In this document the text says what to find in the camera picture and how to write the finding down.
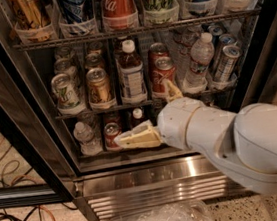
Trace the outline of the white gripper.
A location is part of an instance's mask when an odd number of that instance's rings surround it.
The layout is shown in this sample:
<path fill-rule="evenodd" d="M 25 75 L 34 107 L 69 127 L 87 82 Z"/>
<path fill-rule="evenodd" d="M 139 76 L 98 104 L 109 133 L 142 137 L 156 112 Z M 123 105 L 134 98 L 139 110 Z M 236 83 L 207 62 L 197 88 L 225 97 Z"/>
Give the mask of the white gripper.
<path fill-rule="evenodd" d="M 116 136 L 114 142 L 117 145 L 123 149 L 141 149 L 157 147 L 164 142 L 177 149 L 187 148 L 185 139 L 189 122 L 204 103 L 183 97 L 183 93 L 171 80 L 164 79 L 162 85 L 165 87 L 165 100 L 168 104 L 158 114 L 157 127 L 150 120 L 144 121 L 131 131 Z"/>

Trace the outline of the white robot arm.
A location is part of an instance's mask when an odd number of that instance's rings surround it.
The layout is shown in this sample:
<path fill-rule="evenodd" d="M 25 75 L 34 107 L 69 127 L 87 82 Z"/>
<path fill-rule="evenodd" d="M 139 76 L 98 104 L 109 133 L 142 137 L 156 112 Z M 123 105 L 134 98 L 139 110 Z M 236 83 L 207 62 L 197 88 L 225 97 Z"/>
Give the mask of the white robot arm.
<path fill-rule="evenodd" d="M 173 92 L 158 114 L 115 138 L 122 148 L 149 148 L 167 144 L 195 151 L 231 180 L 260 194 L 277 193 L 277 106 L 253 103 L 237 114 L 206 106 Z"/>

